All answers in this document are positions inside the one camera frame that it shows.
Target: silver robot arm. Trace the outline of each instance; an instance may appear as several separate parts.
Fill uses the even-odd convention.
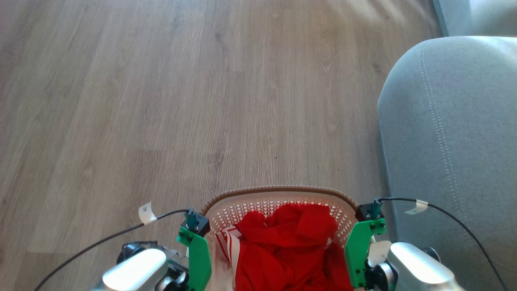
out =
[[[386,260],[373,268],[382,291],[465,291],[438,256],[406,242],[393,243]]]
[[[188,271],[174,257],[175,250],[152,245],[124,259],[102,276],[89,291],[183,291]]]

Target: white tag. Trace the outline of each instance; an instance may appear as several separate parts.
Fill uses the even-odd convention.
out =
[[[422,211],[425,211],[427,209],[427,204],[428,203],[425,201],[417,200],[417,206],[411,210],[406,211],[406,213],[414,215],[414,214],[420,213]]]
[[[144,224],[149,224],[156,220],[156,216],[151,209],[151,202],[138,208],[138,216]]]
[[[380,263],[384,263],[388,258],[389,248],[391,247],[391,241],[383,240],[370,244],[370,250],[368,251],[368,265],[375,267]]]

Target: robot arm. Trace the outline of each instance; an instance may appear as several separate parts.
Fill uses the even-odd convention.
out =
[[[396,242],[377,258],[368,257],[370,239],[386,232],[384,217],[376,202],[361,205],[345,247],[345,260],[352,287],[381,291],[464,291],[454,274],[439,262],[432,249],[420,250]],[[181,254],[157,242],[123,246],[117,266],[107,271],[90,291],[204,291],[211,276],[207,218],[190,211],[177,240],[189,247],[189,267]]]
[[[359,206],[356,211],[359,222],[354,225],[345,247],[352,287],[381,291],[464,291],[431,248],[421,250],[409,243],[396,242],[387,253],[377,258],[368,257],[370,238],[386,232],[380,206],[374,201]]]
[[[210,253],[204,236],[208,219],[190,211],[181,225],[177,241],[189,249],[189,266],[183,255],[157,242],[125,244],[117,265],[104,273],[90,291],[203,291],[211,276]]]

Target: white cable label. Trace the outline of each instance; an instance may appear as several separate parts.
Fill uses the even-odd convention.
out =
[[[156,216],[151,209],[151,202],[138,208],[138,216],[144,224],[149,224],[156,220]]]
[[[411,210],[406,211],[406,213],[414,215],[414,214],[420,213],[422,211],[425,211],[427,209],[427,204],[428,203],[425,201],[417,200],[417,206]]]

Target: teal connector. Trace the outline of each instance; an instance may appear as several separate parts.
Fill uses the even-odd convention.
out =
[[[372,206],[370,207],[370,218],[371,219],[377,219],[379,217],[379,214],[381,213],[382,205],[383,205],[383,203],[380,202],[378,198],[376,198],[372,202]]]
[[[189,208],[189,212],[185,212],[185,218],[188,229],[196,231],[199,221],[197,221],[196,213],[192,208]]]

